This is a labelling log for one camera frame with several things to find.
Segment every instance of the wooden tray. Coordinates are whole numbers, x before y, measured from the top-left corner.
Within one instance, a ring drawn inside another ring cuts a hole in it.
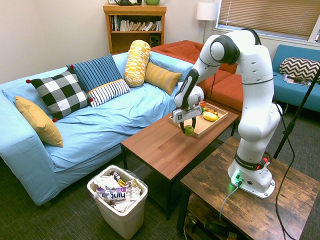
[[[228,116],[228,112],[223,110],[222,108],[219,108],[219,107],[212,105],[210,103],[207,103],[207,102],[205,103],[205,106],[216,110],[218,112],[219,119],[216,121],[209,121],[209,120],[204,119],[203,115],[196,116],[195,117],[196,118],[195,129],[194,129],[194,133],[192,134],[192,136],[194,136],[197,139],[200,138],[206,132],[208,132],[210,129],[212,129],[214,126],[219,124],[223,119],[225,119]],[[169,117],[169,122],[176,125],[178,128],[180,128],[179,123],[174,122],[172,115]],[[192,126],[192,119],[188,119],[188,120],[184,121],[184,127],[186,127],[187,125]]]

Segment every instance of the light blue couch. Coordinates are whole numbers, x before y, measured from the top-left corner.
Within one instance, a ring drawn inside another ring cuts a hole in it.
[[[123,76],[128,53],[113,59]],[[151,52],[150,61],[182,73],[183,81],[192,64]],[[14,96],[41,105],[52,118],[38,92],[26,79],[53,77],[67,68],[24,77],[0,84],[0,157],[20,180],[34,203],[42,205],[64,188],[104,165],[121,153],[120,143],[175,109],[174,96],[144,83],[129,93],[98,107],[87,106],[57,121],[64,147],[42,142],[20,114]]]
[[[280,64],[289,57],[320,61],[320,50],[280,44],[272,60],[274,97],[277,101],[299,106],[307,93],[308,86],[287,83],[280,73]],[[304,108],[320,112],[320,84],[313,87]]]

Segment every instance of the blue striped pillow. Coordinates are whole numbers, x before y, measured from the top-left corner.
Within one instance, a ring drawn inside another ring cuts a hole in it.
[[[74,68],[78,80],[88,93],[101,85],[111,83],[122,78],[111,54],[89,61],[67,65]]]

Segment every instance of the green apple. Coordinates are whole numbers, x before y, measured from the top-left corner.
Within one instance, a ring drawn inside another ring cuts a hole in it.
[[[185,126],[184,130],[185,130],[184,134],[185,134],[186,136],[191,136],[191,135],[194,133],[194,131],[195,131],[194,127],[191,126],[191,125]]]

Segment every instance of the green bowl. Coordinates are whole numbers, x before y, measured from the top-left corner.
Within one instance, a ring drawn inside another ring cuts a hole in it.
[[[160,0],[144,0],[147,5],[158,5]]]

